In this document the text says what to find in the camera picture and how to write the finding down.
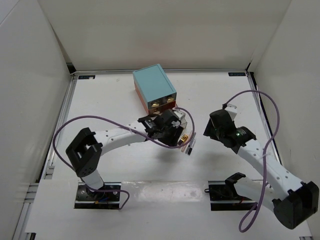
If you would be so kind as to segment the gold black lipstick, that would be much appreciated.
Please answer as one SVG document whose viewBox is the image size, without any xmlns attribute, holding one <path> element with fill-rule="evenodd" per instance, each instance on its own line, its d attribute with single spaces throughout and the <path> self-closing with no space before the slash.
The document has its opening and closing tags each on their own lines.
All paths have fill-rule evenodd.
<svg viewBox="0 0 320 240">
<path fill-rule="evenodd" d="M 183 143 L 185 143 L 188 140 L 189 136 L 187 134 L 184 134 L 180 140 L 178 141 L 178 145 L 182 145 Z"/>
</svg>

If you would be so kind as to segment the teal and orange drawer box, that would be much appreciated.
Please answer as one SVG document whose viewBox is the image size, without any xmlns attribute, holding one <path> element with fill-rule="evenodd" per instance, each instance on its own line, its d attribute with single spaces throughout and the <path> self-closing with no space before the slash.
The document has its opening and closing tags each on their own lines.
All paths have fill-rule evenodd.
<svg viewBox="0 0 320 240">
<path fill-rule="evenodd" d="M 177 91 L 160 64 L 132 72 L 134 87 L 147 114 L 159 114 L 176 107 L 176 101 L 164 103 L 164 97 Z"/>
</svg>

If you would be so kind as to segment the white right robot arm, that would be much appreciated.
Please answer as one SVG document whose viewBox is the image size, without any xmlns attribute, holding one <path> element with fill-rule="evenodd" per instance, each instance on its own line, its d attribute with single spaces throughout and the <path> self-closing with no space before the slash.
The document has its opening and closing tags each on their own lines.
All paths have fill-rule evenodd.
<svg viewBox="0 0 320 240">
<path fill-rule="evenodd" d="M 224 193 L 230 200 L 243 196 L 258 202 L 260 191 L 264 190 L 262 205 L 272 211 L 283 226 L 293 230 L 318 211 L 319 187 L 312 181 L 303 182 L 274 157 L 266 155 L 256 136 L 248 128 L 236 127 L 236 115 L 234 107 L 212 112 L 203 134 L 246 160 L 266 177 L 266 182 L 271 187 L 267 189 L 264 184 L 237 172 L 225 180 Z"/>
</svg>

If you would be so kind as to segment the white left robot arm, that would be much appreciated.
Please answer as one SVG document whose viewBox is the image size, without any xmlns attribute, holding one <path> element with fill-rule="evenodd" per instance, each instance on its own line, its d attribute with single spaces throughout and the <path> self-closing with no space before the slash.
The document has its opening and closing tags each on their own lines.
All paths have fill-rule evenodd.
<svg viewBox="0 0 320 240">
<path fill-rule="evenodd" d="M 162 114 L 139 118 L 124 127 L 105 131 L 80 130 L 65 153 L 76 173 L 86 185 L 87 193 L 100 200 L 105 195 L 105 183 L 97 168 L 100 157 L 112 150 L 135 143 L 159 141 L 165 147 L 176 147 L 184 130 L 185 114 L 167 109 Z"/>
</svg>

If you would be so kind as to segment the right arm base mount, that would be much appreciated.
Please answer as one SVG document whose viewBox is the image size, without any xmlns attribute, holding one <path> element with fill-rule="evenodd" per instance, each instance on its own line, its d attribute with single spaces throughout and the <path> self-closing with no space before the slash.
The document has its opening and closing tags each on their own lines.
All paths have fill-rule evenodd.
<svg viewBox="0 0 320 240">
<path fill-rule="evenodd" d="M 225 184 L 209 184 L 204 192 L 209 194 L 210 209 L 213 212 L 248 211 L 256 204 L 247 197 L 232 195 Z"/>
</svg>

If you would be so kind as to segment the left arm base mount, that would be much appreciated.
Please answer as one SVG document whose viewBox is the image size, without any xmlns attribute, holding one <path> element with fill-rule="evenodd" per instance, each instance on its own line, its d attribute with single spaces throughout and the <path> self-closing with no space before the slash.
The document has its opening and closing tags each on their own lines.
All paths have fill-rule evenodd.
<svg viewBox="0 0 320 240">
<path fill-rule="evenodd" d="M 75 209 L 116 210 L 120 207 L 120 182 L 105 182 L 104 190 L 111 192 L 95 192 L 89 190 L 84 183 L 79 183 L 75 195 Z"/>
</svg>

